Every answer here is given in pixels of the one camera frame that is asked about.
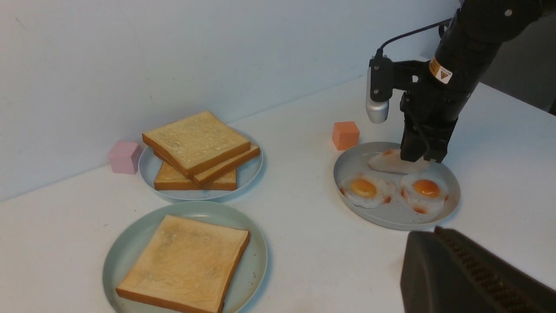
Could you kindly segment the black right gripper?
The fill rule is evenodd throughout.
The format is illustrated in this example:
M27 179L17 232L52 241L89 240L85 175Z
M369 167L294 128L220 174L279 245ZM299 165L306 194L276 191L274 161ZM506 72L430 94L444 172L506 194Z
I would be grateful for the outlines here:
M471 95L471 84L420 80L405 89L400 102L404 113L401 158L443 162L457 119Z

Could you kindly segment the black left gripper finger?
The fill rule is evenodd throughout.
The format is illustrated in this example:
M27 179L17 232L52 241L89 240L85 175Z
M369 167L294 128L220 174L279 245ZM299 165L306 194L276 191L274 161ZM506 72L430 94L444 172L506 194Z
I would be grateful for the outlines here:
M554 289L464 234L437 226L407 236L400 289L406 313L553 313Z

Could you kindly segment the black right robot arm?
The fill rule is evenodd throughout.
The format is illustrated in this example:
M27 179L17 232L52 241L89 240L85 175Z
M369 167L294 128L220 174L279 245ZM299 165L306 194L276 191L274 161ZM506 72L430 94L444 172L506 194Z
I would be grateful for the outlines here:
M553 0L463 0L433 59L394 64L404 91L401 158L442 162L457 120L503 43L555 13Z

